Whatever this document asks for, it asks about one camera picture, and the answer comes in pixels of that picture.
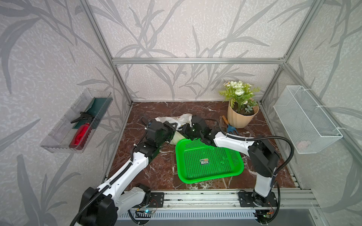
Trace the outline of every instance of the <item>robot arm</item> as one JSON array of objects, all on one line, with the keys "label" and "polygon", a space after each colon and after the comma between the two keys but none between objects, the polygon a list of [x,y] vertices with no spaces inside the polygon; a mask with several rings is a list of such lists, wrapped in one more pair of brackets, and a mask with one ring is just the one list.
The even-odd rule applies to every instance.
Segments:
[{"label": "robot arm", "polygon": [[137,145],[131,152],[131,158],[106,182],[97,189],[88,188],[82,196],[80,211],[71,226],[77,221],[81,225],[112,226],[117,217],[130,208],[144,206],[150,202],[150,188],[138,185],[124,193],[125,188],[140,171],[158,155],[161,145],[173,139],[176,129],[188,139],[200,139],[203,143],[215,147],[229,148],[250,157],[257,172],[256,185],[252,194],[256,206],[265,204],[273,187],[275,170],[280,159],[274,147],[265,138],[250,138],[230,135],[220,129],[210,129],[205,120],[193,115],[191,125],[177,128],[177,123],[151,120],[147,127],[146,141]]}]

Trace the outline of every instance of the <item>red spray bottle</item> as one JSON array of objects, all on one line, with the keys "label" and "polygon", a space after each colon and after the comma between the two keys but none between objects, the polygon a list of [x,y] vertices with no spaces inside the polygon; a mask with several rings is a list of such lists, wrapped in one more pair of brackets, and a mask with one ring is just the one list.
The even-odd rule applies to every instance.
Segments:
[{"label": "red spray bottle", "polygon": [[81,125],[77,132],[75,133],[69,147],[75,148],[76,150],[82,150],[87,141],[89,134],[92,131],[92,128],[88,129],[94,119],[94,116],[85,112],[80,112],[80,117],[71,121],[70,123],[78,122],[82,119],[87,119],[87,122],[84,125]]}]

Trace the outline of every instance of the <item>wall-mounted organizer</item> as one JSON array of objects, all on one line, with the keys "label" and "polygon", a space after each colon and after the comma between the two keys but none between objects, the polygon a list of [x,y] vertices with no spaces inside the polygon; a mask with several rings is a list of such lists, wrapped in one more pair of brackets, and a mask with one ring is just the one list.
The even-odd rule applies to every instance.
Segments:
[{"label": "wall-mounted organizer", "polygon": [[82,153],[112,101],[109,91],[85,89],[40,146],[51,153]]},{"label": "wall-mounted organizer", "polygon": [[299,154],[320,152],[342,138],[339,129],[302,86],[287,86],[274,109]]}]

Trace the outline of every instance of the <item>barcode label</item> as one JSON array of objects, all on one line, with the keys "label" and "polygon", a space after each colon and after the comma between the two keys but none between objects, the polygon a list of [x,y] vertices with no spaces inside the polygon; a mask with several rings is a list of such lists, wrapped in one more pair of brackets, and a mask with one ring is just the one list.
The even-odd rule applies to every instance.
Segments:
[{"label": "barcode label", "polygon": [[200,163],[201,163],[201,165],[208,164],[208,163],[209,163],[209,159],[208,159],[208,158],[200,159]]}]

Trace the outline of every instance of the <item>metal mesh basket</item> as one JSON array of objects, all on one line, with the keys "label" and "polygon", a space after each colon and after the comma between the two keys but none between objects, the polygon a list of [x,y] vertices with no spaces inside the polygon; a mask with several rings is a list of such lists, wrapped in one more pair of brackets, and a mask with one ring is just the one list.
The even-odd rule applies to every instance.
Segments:
[{"label": "metal mesh basket", "polygon": [[342,134],[302,86],[287,86],[274,105],[299,154],[317,153]]}]

